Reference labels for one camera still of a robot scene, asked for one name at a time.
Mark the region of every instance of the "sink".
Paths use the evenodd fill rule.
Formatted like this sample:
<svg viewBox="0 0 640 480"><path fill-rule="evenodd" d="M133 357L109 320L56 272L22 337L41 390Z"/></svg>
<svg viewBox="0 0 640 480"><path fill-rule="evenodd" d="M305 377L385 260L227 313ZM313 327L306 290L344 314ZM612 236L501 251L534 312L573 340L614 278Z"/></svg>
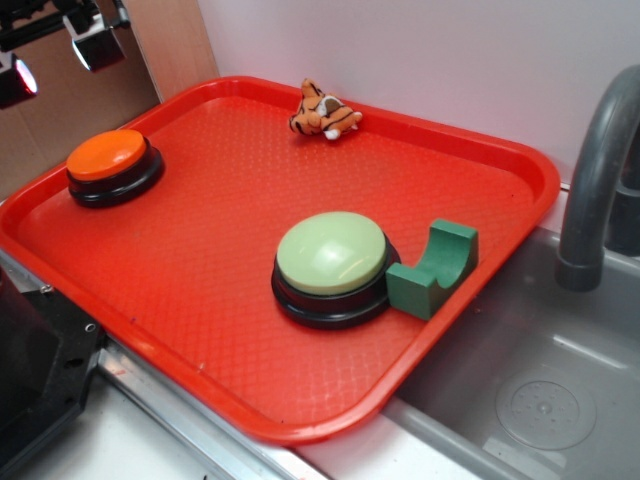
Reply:
<svg viewBox="0 0 640 480"><path fill-rule="evenodd" d="M403 383L395 420L486 478L640 478L640 262L607 252L599 288L565 291L558 241L530 235Z"/></svg>

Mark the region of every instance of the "tray surface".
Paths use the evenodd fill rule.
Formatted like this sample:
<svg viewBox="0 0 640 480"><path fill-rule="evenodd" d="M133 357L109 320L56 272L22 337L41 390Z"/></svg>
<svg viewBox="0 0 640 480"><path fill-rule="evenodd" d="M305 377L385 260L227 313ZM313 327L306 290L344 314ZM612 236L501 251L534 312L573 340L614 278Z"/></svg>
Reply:
<svg viewBox="0 0 640 480"><path fill-rule="evenodd" d="M0 246L104 328L245 432L324 439L376 413L553 203L538 152L355 105L335 143L287 126L299 90L223 78L134 120L164 177L106 209L76 205L60 165L0 210ZM414 265L437 218L479 231L480 261L425 323L394 309L320 331L278 309L278 243L327 211L374 220Z"/></svg>

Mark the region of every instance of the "stuffed tiger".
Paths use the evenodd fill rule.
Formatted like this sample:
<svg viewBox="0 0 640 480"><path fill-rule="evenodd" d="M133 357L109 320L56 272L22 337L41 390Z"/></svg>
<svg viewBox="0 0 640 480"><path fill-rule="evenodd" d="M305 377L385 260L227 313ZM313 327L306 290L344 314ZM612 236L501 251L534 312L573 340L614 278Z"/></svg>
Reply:
<svg viewBox="0 0 640 480"><path fill-rule="evenodd" d="M362 113L342 103L334 95L326 95L313 80L302 82L302 101L298 113L289 119L289 128L303 135L323 132L329 140L337 140L340 135L357 130Z"/></svg>

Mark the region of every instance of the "faucet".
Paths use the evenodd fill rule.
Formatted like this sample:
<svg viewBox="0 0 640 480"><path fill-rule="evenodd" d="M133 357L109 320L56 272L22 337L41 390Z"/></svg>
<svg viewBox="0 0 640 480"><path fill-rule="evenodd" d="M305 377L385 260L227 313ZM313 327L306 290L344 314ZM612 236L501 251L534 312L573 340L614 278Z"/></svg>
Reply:
<svg viewBox="0 0 640 480"><path fill-rule="evenodd" d="M600 284L604 246L640 255L640 65L611 82L591 119L571 180L556 282L587 292Z"/></svg>

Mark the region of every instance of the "green foam holder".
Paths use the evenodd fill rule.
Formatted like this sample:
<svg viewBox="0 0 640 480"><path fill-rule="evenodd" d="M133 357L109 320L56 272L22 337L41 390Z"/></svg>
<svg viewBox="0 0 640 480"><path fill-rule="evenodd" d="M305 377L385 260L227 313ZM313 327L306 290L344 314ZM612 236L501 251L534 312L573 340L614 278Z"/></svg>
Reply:
<svg viewBox="0 0 640 480"><path fill-rule="evenodd" d="M394 263L386 272L391 306L429 320L478 265L478 231L435 220L429 244L411 268Z"/></svg>

